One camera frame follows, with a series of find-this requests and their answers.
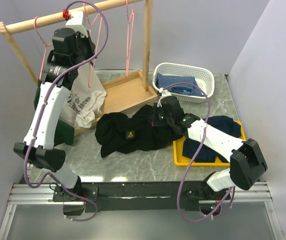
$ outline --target wooden rod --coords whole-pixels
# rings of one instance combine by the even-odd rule
[[[144,50],[142,85],[145,91],[149,89],[149,67],[151,49],[151,28],[152,28],[153,0],[144,0]]]
[[[140,2],[140,1],[143,1],[143,0],[128,0],[128,4],[133,4],[133,3]],[[117,7],[124,6],[127,4],[126,2],[127,2],[126,0],[107,0],[107,1],[98,2],[95,5],[101,11],[104,11],[104,10],[109,10],[109,9],[114,9]],[[78,8],[69,10],[69,12],[74,12],[74,11],[84,11],[84,7],[78,7]],[[36,22],[36,27],[41,28],[41,27],[45,27],[51,24],[57,24],[60,22],[64,22],[65,19],[62,16],[62,12],[63,12],[63,9],[61,12],[39,17]],[[96,12],[97,11],[92,6],[89,6],[89,5],[85,6],[85,13],[87,15],[94,14]],[[33,24],[34,24],[34,19],[30,19],[30,20],[21,21],[21,22],[7,25],[6,28],[7,28],[8,34],[13,35],[13,34],[18,34],[18,33],[26,32],[26,31],[34,29]]]
[[[22,49],[18,45],[17,41],[15,41],[14,37],[8,33],[7,27],[4,24],[4,22],[0,21],[0,32],[2,33],[3,37],[7,41],[7,43],[12,48],[13,52],[17,55],[18,59],[21,61],[23,66],[26,68],[28,73],[31,75],[33,81],[38,84],[38,78],[35,75],[35,73],[32,70],[31,65],[29,64],[29,61],[27,57],[24,55]]]

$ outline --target gray marble surface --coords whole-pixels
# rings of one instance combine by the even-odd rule
[[[124,75],[124,72],[98,72],[102,82]],[[214,94],[210,98],[211,116],[225,115],[238,120],[237,111],[230,93],[227,80],[223,74],[215,74]],[[207,103],[180,102],[186,113],[205,118]],[[129,112],[132,116],[136,110]],[[65,150],[66,162],[71,170],[79,175],[83,182],[150,182],[150,181],[180,181],[185,167],[174,164],[172,144],[157,151],[135,151],[130,154],[114,152],[106,158],[101,158],[101,146],[95,138],[95,129],[77,136],[74,145],[61,144],[56,148]],[[214,171],[224,167],[191,167],[186,180],[203,180]],[[30,175],[32,182],[38,182],[43,171],[33,168]]]

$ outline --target blue cloth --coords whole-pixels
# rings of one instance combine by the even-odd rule
[[[177,83],[189,83],[195,84],[198,86],[197,82],[195,81],[195,77],[193,76],[170,76],[170,75],[162,75],[160,73],[156,76],[155,85],[160,88],[166,88],[172,84]],[[167,89],[169,92],[176,93],[176,94],[184,94],[188,96],[197,96],[203,97],[204,95],[198,90],[196,87],[188,85],[188,84],[179,84]]]

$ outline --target white laundry basket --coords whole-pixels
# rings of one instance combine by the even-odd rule
[[[156,80],[158,73],[162,75],[171,76],[182,76],[182,77],[195,77],[197,85],[206,93],[207,97],[210,98],[214,92],[214,76],[213,74],[201,67],[187,66],[182,64],[175,64],[164,62],[159,64],[153,74],[153,87],[158,91],[156,86]],[[176,96],[179,101],[189,103],[203,103],[206,98],[204,96],[188,96],[184,94],[171,92],[173,96]]]

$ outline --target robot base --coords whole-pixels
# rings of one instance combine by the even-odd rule
[[[94,182],[82,183],[86,197],[94,201],[100,211],[122,210],[165,210],[177,208],[179,181],[162,182]],[[181,193],[180,205],[186,211],[199,211],[199,201],[216,200],[226,194],[227,189],[214,192],[204,181],[185,181]],[[55,188],[53,202],[80,202]],[[79,216],[84,205],[64,205],[64,214]],[[93,213],[91,203],[85,203],[85,213]]]

